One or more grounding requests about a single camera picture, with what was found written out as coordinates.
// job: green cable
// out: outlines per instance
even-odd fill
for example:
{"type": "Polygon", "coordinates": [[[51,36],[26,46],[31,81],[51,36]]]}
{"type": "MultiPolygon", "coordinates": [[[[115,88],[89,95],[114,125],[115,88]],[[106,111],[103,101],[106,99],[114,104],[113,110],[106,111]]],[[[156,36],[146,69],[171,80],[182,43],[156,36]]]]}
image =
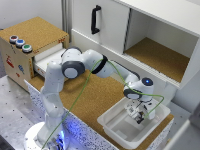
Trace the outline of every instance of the green cable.
{"type": "MultiPolygon", "coordinates": [[[[67,118],[67,116],[69,115],[69,113],[70,113],[71,110],[73,109],[74,105],[76,104],[76,102],[78,101],[78,99],[80,98],[80,96],[83,94],[83,91],[85,90],[85,88],[86,88],[86,86],[87,86],[87,83],[88,83],[88,81],[89,81],[89,78],[90,78],[90,75],[91,75],[92,71],[94,70],[94,68],[96,67],[96,65],[97,65],[100,61],[102,61],[102,60],[103,60],[103,59],[97,61],[97,62],[94,64],[92,70],[90,71],[90,73],[89,73],[89,75],[88,75],[88,77],[87,77],[87,80],[86,80],[86,82],[85,82],[85,84],[84,84],[84,86],[83,86],[81,92],[79,93],[79,95],[77,96],[77,98],[75,99],[75,101],[73,102],[72,106],[71,106],[70,109],[68,110],[68,112],[67,112],[67,114],[65,115],[65,117],[62,119],[62,121],[57,125],[57,127],[53,130],[53,132],[51,133],[51,135],[48,137],[48,139],[46,140],[46,142],[45,142],[45,144],[43,145],[42,149],[45,147],[45,145],[47,144],[47,142],[49,141],[49,139],[51,138],[51,136],[53,135],[53,133],[58,129],[58,127],[59,127],[59,126],[64,122],[64,120],[67,118]]],[[[158,106],[160,105],[160,103],[162,103],[162,101],[164,100],[164,97],[163,97],[162,95],[144,94],[144,93],[140,93],[140,92],[137,92],[137,91],[131,89],[131,88],[128,86],[128,84],[125,82],[124,78],[123,78],[122,75],[120,74],[119,70],[115,67],[115,65],[113,65],[113,63],[110,62],[110,61],[108,61],[108,62],[113,66],[113,68],[115,68],[115,70],[117,71],[117,73],[118,73],[118,75],[120,76],[120,78],[121,78],[121,80],[123,81],[123,83],[124,83],[130,90],[132,90],[133,92],[135,92],[135,93],[137,93],[137,94],[141,94],[141,95],[162,97],[162,100],[161,100],[148,114],[146,114],[146,115],[144,116],[144,119],[145,119],[146,117],[148,117],[149,114],[150,114],[154,109],[156,109],[156,107],[158,107],[158,106]]]]}

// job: cardboard box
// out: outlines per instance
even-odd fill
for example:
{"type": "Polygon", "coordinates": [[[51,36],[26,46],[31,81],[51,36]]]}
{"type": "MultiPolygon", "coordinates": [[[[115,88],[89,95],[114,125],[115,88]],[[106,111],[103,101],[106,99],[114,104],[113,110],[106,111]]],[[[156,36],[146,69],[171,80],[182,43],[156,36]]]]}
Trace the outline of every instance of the cardboard box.
{"type": "Polygon", "coordinates": [[[33,57],[49,48],[63,43],[69,46],[69,35],[40,17],[27,20],[0,31],[0,50],[6,74],[28,91],[24,79],[29,81],[35,76],[33,70],[33,57]],[[17,35],[32,46],[31,53],[23,53],[22,49],[10,44],[9,38],[17,35]]]}

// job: open shelf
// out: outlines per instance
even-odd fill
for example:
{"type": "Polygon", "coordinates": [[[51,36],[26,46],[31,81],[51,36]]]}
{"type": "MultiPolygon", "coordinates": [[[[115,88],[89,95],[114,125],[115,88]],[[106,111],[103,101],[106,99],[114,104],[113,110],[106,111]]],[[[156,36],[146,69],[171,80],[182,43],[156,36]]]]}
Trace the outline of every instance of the open shelf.
{"type": "Polygon", "coordinates": [[[149,38],[144,38],[125,53],[177,82],[181,82],[190,60],[149,38]]]}

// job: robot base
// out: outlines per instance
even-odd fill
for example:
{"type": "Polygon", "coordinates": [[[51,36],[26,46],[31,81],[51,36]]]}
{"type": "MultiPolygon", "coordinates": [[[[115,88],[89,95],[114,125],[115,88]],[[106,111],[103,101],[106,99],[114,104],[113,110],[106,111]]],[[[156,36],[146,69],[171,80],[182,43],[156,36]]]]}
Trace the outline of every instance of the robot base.
{"type": "MultiPolygon", "coordinates": [[[[41,150],[42,146],[39,146],[39,143],[38,144],[36,143],[37,141],[35,140],[35,137],[37,136],[37,133],[39,132],[39,130],[42,128],[43,125],[44,122],[35,124],[26,132],[24,137],[24,150],[41,150]]],[[[70,138],[65,137],[66,148],[68,147],[67,145],[69,145],[69,142],[70,138]]]]}

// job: black handle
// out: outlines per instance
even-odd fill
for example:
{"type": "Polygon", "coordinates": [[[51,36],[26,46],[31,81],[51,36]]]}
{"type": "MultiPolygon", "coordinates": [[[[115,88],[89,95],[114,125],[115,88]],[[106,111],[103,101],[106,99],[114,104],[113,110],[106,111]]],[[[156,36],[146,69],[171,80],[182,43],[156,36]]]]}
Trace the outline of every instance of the black handle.
{"type": "Polygon", "coordinates": [[[96,8],[92,10],[92,24],[91,24],[91,30],[92,34],[98,33],[100,30],[96,28],[96,12],[101,10],[101,7],[96,5],[96,8]]]}

